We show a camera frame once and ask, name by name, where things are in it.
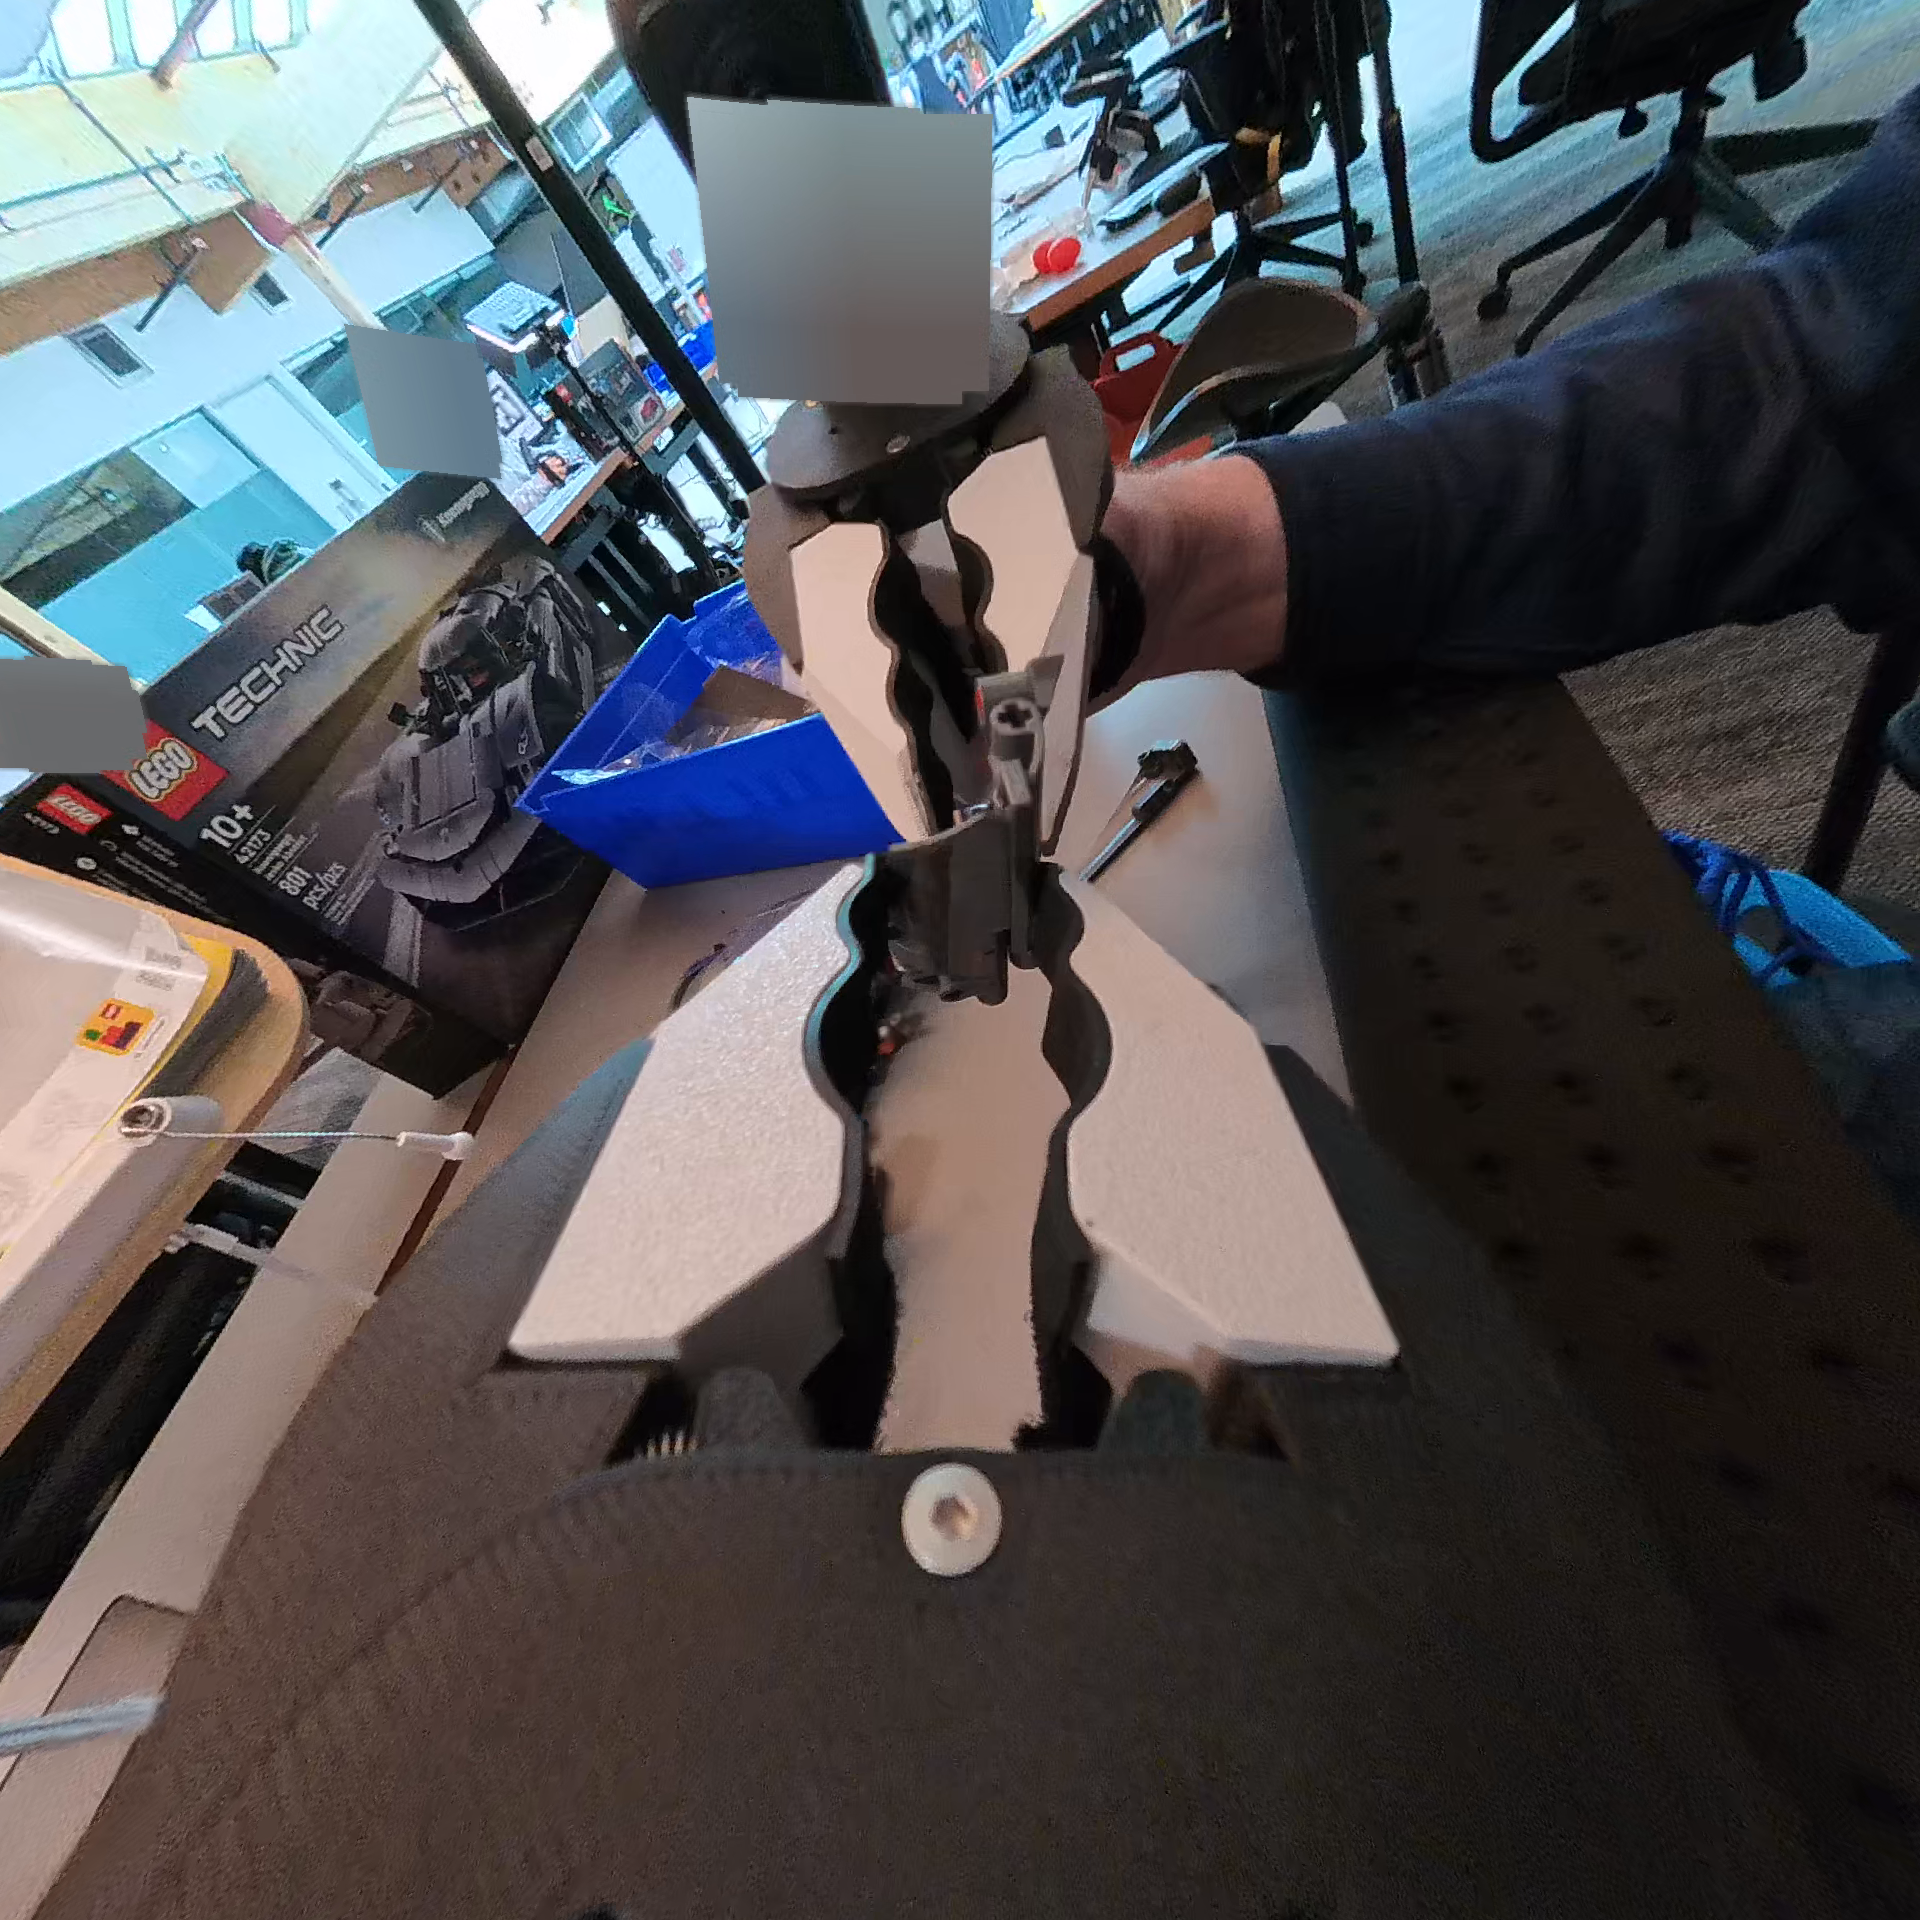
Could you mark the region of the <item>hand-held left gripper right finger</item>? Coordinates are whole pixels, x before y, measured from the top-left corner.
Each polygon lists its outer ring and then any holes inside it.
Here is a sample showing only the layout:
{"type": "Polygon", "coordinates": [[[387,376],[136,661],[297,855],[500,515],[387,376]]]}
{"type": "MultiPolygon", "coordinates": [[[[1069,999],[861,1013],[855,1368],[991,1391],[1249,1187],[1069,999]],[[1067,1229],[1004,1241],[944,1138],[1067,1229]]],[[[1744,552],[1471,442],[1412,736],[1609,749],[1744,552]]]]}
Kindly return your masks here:
{"type": "Polygon", "coordinates": [[[1049,880],[1049,1361],[1111,1403],[1403,1341],[1258,1032],[1116,902],[1049,880]]]}

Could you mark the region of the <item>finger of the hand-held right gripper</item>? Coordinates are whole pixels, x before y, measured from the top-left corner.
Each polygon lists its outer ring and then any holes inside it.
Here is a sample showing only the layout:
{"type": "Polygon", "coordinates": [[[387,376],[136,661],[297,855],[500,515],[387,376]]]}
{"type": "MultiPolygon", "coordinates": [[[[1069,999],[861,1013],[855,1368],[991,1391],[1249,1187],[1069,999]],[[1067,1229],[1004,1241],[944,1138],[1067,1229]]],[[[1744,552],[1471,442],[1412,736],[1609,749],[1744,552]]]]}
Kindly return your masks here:
{"type": "Polygon", "coordinates": [[[1091,708],[1096,630],[1092,555],[1069,527],[1049,446],[1014,446],[951,493],[951,536],[962,557],[985,564],[976,629],[997,645],[1007,674],[1022,674],[1045,699],[1041,846],[1056,846],[1091,708]]]}
{"type": "Polygon", "coordinates": [[[900,561],[876,522],[831,522],[791,552],[803,690],[896,832],[930,842],[951,826],[945,763],[934,744],[934,690],[892,637],[882,589],[900,561]]]}

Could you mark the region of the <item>grey lego connector red pin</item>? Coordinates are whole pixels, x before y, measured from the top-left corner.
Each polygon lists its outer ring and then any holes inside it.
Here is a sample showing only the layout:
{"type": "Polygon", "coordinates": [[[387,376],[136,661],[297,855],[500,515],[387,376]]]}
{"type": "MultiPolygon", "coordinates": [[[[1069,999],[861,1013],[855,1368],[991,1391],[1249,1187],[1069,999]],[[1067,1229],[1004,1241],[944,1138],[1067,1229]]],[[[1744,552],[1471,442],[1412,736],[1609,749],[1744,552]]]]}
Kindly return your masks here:
{"type": "Polygon", "coordinates": [[[1049,690],[1035,674],[976,676],[979,757],[985,801],[1022,814],[1041,835],[1049,799],[1049,690]]]}

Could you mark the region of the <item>grey lego fender assembly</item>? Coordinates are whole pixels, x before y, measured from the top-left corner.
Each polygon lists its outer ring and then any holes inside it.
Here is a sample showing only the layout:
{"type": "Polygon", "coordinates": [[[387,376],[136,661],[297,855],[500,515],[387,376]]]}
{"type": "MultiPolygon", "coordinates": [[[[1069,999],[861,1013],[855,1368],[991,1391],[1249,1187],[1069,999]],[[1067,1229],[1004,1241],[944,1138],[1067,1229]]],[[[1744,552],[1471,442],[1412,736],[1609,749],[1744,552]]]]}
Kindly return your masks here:
{"type": "Polygon", "coordinates": [[[880,853],[872,887],[896,974],[944,1001],[1004,1005],[1011,974],[1035,964],[1041,874],[1032,807],[880,853]]]}

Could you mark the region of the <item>lego instruction booklet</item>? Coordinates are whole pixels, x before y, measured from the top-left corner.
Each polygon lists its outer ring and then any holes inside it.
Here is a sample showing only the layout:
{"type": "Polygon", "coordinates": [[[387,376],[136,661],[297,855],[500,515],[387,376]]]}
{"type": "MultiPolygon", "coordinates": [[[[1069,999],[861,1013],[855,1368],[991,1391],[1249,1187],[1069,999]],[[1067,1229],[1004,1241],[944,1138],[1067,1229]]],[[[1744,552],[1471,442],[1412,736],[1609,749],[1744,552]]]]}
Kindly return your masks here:
{"type": "Polygon", "coordinates": [[[3,870],[3,1253],[129,1104],[190,1092],[263,1001],[252,953],[141,902],[3,870]]]}

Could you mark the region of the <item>person's right forearm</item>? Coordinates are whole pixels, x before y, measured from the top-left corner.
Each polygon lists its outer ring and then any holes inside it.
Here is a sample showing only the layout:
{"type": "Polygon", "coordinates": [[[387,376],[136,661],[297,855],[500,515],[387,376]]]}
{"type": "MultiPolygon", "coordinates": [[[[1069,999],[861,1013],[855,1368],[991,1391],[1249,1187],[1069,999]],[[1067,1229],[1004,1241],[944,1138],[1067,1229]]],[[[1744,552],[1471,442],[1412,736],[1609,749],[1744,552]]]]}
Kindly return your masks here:
{"type": "Polygon", "coordinates": [[[1918,612],[1918,91],[1784,243],[1381,422],[1258,442],[1262,687],[1541,676],[1918,612]]]}

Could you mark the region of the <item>dark lego set box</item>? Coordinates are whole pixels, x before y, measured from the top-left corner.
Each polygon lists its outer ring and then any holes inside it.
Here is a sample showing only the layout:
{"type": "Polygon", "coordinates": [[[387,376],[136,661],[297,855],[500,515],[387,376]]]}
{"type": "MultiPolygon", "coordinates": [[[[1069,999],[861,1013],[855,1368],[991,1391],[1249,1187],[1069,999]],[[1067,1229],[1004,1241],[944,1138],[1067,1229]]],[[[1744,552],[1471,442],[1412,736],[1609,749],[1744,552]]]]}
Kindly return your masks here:
{"type": "Polygon", "coordinates": [[[633,653],[491,479],[417,474],[144,690],[128,772],[19,787],[3,853],[245,932],[315,1042],[452,1092],[608,884],[521,799],[633,653]]]}

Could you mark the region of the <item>brown cardboard piece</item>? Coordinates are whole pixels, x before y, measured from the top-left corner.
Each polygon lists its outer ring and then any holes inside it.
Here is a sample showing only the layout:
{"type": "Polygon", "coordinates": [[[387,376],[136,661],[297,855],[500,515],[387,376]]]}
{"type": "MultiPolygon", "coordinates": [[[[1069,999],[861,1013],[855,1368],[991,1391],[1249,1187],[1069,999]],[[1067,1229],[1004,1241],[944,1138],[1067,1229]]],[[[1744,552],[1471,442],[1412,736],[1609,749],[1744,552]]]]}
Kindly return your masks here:
{"type": "Polygon", "coordinates": [[[694,706],[662,736],[665,757],[709,752],[758,731],[774,731],[812,714],[812,706],[786,685],[735,665],[714,665],[694,706]]]}

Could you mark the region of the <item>clear plastic bag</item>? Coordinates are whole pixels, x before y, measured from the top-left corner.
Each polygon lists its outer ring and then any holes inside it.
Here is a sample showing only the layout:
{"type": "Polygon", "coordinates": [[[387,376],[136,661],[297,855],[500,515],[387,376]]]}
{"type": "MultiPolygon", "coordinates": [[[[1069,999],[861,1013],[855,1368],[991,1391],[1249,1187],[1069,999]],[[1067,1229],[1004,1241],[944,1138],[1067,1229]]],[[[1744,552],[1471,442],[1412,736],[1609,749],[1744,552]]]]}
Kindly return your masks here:
{"type": "MultiPolygon", "coordinates": [[[[561,780],[572,787],[589,787],[622,773],[639,773],[680,759],[662,752],[662,736],[694,706],[694,699],[709,685],[709,674],[714,665],[734,665],[701,654],[692,654],[684,661],[701,665],[701,685],[694,687],[692,702],[676,702],[665,687],[642,685],[633,668],[623,674],[623,679],[596,702],[577,731],[569,740],[565,759],[558,763],[561,780]]],[[[774,654],[755,654],[735,668],[797,690],[774,654]]]]}

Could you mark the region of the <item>blue plastic bin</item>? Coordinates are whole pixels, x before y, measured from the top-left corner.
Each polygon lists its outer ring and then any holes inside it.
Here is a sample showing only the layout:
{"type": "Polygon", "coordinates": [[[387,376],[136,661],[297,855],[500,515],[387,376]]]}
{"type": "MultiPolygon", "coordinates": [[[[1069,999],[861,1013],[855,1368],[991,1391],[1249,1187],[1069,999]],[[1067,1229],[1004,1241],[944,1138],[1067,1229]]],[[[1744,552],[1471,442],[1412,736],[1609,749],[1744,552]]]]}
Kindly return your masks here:
{"type": "MultiPolygon", "coordinates": [[[[692,618],[662,618],[609,687],[633,668],[642,685],[692,702],[701,685],[701,665],[684,661],[692,654],[783,661],[748,584],[729,584],[699,598],[692,618]]],[[[561,780],[569,740],[514,811],[648,889],[859,859],[896,836],[819,714],[589,787],[561,780]]]]}

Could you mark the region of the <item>brown chair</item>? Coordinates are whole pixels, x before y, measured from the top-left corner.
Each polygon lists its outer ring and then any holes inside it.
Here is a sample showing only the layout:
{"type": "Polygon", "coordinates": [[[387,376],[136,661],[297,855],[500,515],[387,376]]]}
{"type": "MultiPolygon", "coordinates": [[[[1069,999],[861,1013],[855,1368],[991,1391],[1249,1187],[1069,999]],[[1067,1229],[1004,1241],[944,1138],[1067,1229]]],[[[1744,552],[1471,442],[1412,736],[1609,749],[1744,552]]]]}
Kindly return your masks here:
{"type": "Polygon", "coordinates": [[[1306,281],[1243,281],[1221,296],[1172,356],[1129,466],[1286,434],[1358,373],[1412,351],[1431,314],[1423,281],[1396,286],[1377,310],[1306,281]]]}

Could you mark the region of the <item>wooden background table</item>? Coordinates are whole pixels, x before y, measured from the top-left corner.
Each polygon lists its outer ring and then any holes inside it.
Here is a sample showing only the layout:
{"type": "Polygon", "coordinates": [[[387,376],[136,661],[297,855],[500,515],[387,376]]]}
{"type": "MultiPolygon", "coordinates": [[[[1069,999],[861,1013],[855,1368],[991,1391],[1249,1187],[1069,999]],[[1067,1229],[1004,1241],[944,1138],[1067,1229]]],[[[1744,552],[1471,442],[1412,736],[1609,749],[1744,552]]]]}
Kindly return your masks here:
{"type": "Polygon", "coordinates": [[[997,286],[991,310],[1022,324],[1035,340],[1096,330],[1101,313],[1125,285],[1159,256],[1208,234],[1212,219],[1212,199],[1201,189],[1174,209],[1146,202],[1146,209],[1119,230],[1092,225],[1073,270],[1011,281],[1007,286],[997,286]]]}

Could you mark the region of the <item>black metal pole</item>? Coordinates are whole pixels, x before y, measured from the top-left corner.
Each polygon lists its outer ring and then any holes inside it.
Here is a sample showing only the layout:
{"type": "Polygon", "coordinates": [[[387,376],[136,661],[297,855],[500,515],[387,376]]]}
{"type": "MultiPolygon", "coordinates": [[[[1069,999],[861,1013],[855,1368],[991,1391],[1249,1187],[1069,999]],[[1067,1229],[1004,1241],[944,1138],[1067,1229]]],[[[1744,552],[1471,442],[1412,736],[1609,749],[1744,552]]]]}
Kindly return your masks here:
{"type": "Polygon", "coordinates": [[[709,388],[709,378],[680,346],[676,330],[662,319],[642,281],[631,272],[626,260],[618,253],[615,234],[589,207],[589,196],[576,185],[569,165],[553,156],[540,124],[521,105],[512,80],[475,33],[464,4],[417,4],[417,15],[442,43],[461,79],[475,88],[478,101],[489,108],[489,119],[505,137],[514,160],[535,184],[540,199],[553,209],[594,272],[608,285],[622,314],[633,327],[651,360],[665,373],[671,388],[684,399],[705,442],[726,462],[741,492],[755,493],[760,487],[760,466],[755,451],[734,428],[726,407],[709,388]]]}

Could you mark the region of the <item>white book stand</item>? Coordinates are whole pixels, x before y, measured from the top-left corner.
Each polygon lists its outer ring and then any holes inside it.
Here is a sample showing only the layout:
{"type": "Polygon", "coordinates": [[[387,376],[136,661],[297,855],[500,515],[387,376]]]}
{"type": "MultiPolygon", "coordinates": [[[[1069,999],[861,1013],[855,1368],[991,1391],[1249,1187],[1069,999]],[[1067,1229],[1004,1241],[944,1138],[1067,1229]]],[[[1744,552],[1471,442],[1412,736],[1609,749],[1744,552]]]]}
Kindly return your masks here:
{"type": "Polygon", "coordinates": [[[3,1253],[3,1917],[32,1917],[180,1669],[294,1411],[475,1154],[489,1079],[380,1076],[339,1124],[277,1119],[310,1010],[266,1001],[190,1092],[117,1119],[3,1253]]]}

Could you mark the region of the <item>black office chair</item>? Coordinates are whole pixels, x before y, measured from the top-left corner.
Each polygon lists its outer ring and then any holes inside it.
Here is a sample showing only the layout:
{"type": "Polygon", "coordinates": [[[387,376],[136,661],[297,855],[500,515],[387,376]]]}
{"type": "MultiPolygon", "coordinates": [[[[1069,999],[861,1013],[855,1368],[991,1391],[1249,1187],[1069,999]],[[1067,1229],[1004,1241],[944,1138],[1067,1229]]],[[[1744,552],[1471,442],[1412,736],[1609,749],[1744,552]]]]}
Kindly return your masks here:
{"type": "Polygon", "coordinates": [[[1561,324],[1651,228],[1664,248],[1713,221],[1753,253],[1784,240],[1779,221],[1742,185],[1803,165],[1862,156],[1877,119],[1713,135],[1722,80],[1753,72],[1755,101],[1810,74],[1804,4],[1480,4],[1470,91],[1470,145],[1483,165],[1508,165],[1557,135],[1605,117],[1619,137],[1646,130],[1646,105],[1673,97],[1674,126],[1657,165],[1535,246],[1501,260],[1474,306],[1480,324],[1512,313],[1515,277],[1595,240],[1595,248],[1515,335],[1515,356],[1561,324]]]}

